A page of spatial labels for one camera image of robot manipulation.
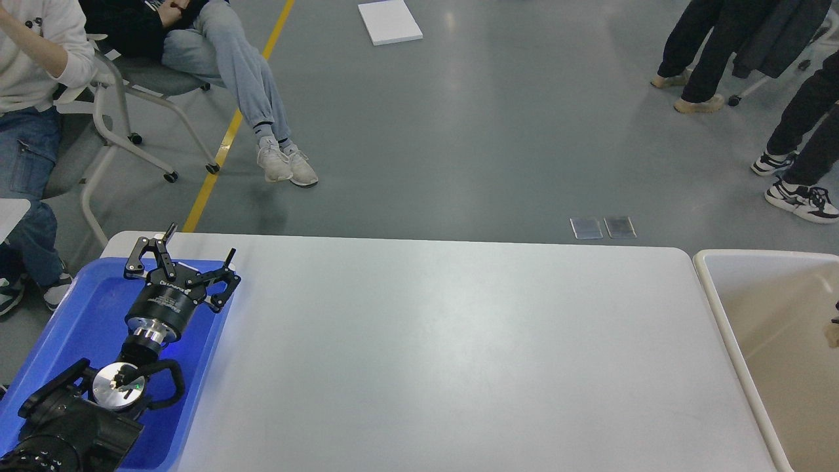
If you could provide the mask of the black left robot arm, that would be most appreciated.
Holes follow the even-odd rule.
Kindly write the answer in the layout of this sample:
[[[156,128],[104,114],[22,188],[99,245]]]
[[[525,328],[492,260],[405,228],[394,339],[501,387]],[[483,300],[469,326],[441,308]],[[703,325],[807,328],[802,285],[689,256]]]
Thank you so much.
[[[2,396],[3,471],[166,471],[240,276],[174,260],[176,227],[84,267]]]

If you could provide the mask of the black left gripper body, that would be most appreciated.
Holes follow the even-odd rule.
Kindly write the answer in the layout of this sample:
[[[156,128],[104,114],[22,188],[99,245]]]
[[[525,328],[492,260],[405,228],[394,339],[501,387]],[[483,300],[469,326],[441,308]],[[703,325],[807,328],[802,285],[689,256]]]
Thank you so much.
[[[169,281],[163,268],[150,272],[143,290],[125,316],[129,334],[150,338],[157,344],[180,340],[195,309],[206,299],[207,287],[221,281],[210,278],[187,286],[203,274],[183,263],[176,263],[176,278]]]

